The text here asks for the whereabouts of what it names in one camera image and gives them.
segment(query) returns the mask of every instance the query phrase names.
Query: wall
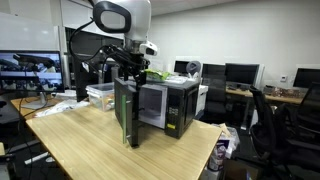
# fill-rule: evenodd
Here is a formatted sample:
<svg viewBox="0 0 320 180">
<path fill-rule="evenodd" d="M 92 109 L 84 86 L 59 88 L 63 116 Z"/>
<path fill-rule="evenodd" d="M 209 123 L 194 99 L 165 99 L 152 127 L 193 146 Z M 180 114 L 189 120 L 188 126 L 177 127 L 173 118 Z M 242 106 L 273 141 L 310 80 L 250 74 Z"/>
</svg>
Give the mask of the wall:
<svg viewBox="0 0 320 180">
<path fill-rule="evenodd" d="M 52 23 L 50 1 L 54 0 L 1 0 L 0 12 Z"/>
<path fill-rule="evenodd" d="M 297 67 L 320 68 L 320 1 L 243 0 L 152 17 L 152 62 L 265 64 L 262 85 L 292 87 Z M 289 81 L 280 83 L 280 76 Z"/>
</svg>

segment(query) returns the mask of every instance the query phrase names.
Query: cardboard box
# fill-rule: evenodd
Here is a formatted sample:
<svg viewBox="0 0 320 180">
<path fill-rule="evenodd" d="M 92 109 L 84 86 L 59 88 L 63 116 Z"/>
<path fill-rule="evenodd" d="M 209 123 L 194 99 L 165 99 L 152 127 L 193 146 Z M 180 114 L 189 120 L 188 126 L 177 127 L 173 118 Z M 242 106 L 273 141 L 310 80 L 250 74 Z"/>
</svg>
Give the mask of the cardboard box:
<svg viewBox="0 0 320 180">
<path fill-rule="evenodd" d="M 224 180 L 256 180 L 258 178 L 258 169 L 248 166 L 244 163 L 226 160 Z"/>
</svg>

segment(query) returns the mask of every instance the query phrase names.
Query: microwave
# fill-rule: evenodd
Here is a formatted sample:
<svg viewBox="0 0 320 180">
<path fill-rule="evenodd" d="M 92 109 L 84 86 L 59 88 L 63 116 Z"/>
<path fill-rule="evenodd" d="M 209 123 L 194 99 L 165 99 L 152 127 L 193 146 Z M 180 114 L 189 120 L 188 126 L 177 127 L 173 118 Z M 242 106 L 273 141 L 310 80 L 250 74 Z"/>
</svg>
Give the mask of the microwave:
<svg viewBox="0 0 320 180">
<path fill-rule="evenodd" d="M 139 92 L 139 120 L 180 138 L 195 117 L 199 85 L 147 82 Z"/>
</svg>

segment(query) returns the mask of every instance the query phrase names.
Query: desk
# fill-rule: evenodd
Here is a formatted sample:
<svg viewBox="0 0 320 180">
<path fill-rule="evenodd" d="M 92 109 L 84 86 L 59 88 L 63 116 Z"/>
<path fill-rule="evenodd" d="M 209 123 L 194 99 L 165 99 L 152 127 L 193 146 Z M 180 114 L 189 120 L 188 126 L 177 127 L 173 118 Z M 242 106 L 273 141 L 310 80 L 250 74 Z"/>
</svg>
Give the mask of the desk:
<svg viewBox="0 0 320 180">
<path fill-rule="evenodd" d="M 140 128 L 140 147 L 122 144 L 114 111 L 92 106 L 27 121 L 71 179 L 198 179 L 221 130 L 193 121 L 180 140 Z"/>
<path fill-rule="evenodd" d="M 249 90 L 242 91 L 240 89 L 236 89 L 236 90 L 226 89 L 226 93 L 245 96 L 245 97 L 252 97 L 252 93 Z M 265 97 L 267 100 L 279 101 L 283 103 L 291 103 L 291 104 L 299 105 L 302 102 L 302 98 L 278 97 L 278 96 L 270 96 L 270 95 L 265 95 Z"/>
<path fill-rule="evenodd" d="M 39 97 L 28 97 L 28 98 L 25 98 L 28 102 L 31 102 L 31 101 L 36 101 L 36 100 L 39 100 Z M 27 104 L 28 102 L 26 100 L 22 100 L 21 102 L 21 105 L 23 104 Z M 20 104 L 20 101 L 21 99 L 13 99 L 11 100 L 11 103 L 12 105 L 19 111 L 19 104 Z M 50 99 L 49 102 L 52 103 L 52 104 L 57 104 L 59 102 L 61 102 L 62 100 L 60 99 Z M 27 115 L 26 117 L 24 117 L 26 120 L 28 119 L 32 119 L 34 117 L 34 115 L 37 113 L 37 112 L 41 112 L 41 111 L 44 111 L 46 109 L 49 109 L 50 107 L 45 107 L 45 108 L 42 108 L 42 109 L 39 109 L 37 111 L 34 111 L 33 109 L 27 109 L 27 108 L 21 108 L 21 111 L 19 112 L 21 116 L 25 116 L 26 114 L 28 113 L 31 113 L 29 115 Z"/>
<path fill-rule="evenodd" d="M 228 89 L 228 88 L 226 88 L 226 93 L 248 97 L 247 103 L 246 103 L 246 109 L 244 112 L 243 122 L 241 125 L 241 129 L 246 130 L 247 129 L 247 117 L 248 117 L 248 111 L 249 111 L 249 107 L 250 107 L 250 103 L 251 103 L 252 93 L 249 90 L 242 91 L 240 89 L 232 90 L 232 89 Z M 265 98 L 269 101 L 278 101 L 278 102 L 298 104 L 298 105 L 302 102 L 302 98 L 277 97 L 277 96 L 270 96 L 270 95 L 265 95 Z"/>
</svg>

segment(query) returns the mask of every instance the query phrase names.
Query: floor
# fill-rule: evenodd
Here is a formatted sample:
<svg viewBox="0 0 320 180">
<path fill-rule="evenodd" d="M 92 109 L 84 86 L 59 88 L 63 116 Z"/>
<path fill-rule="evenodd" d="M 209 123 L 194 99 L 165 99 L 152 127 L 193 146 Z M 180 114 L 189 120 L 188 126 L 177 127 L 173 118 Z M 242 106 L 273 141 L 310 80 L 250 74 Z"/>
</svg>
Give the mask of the floor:
<svg viewBox="0 0 320 180">
<path fill-rule="evenodd" d="M 25 126 L 20 126 L 20 133 L 17 130 L 18 123 L 9 123 L 6 125 L 0 125 L 0 141 L 4 143 L 5 149 L 10 149 L 12 145 L 24 144 L 25 141 L 34 139 L 34 136 Z M 21 180 L 64 180 L 67 179 L 64 172 L 59 168 L 55 162 L 46 162 L 46 158 L 32 163 L 32 165 L 25 165 L 24 161 L 30 159 L 32 156 L 37 156 L 46 152 L 40 145 L 26 148 L 24 150 L 14 153 L 16 155 L 15 167 L 16 167 L 16 179 Z"/>
<path fill-rule="evenodd" d="M 240 157 L 249 159 L 254 162 L 260 163 L 260 161 L 257 159 L 256 152 L 252 146 L 250 136 L 248 135 L 248 131 L 240 130 L 240 128 L 237 128 L 237 132 L 239 134 L 240 138 L 240 145 L 238 149 L 235 151 L 234 154 L 240 155 Z M 245 163 L 249 166 L 256 167 L 258 169 L 261 169 L 261 166 L 257 166 L 253 163 L 248 163 L 247 161 L 241 161 L 242 163 Z M 304 179 L 304 180 L 314 180 L 314 179 L 320 179 L 320 173 L 309 171 L 302 169 L 298 166 L 288 166 L 291 173 L 295 176 L 296 179 Z M 275 168 L 277 174 L 280 175 L 281 179 L 288 179 L 287 175 L 285 174 L 285 168 L 283 166 L 276 166 Z M 277 179 L 275 176 L 271 177 L 263 177 L 260 178 L 262 180 L 265 179 Z"/>
</svg>

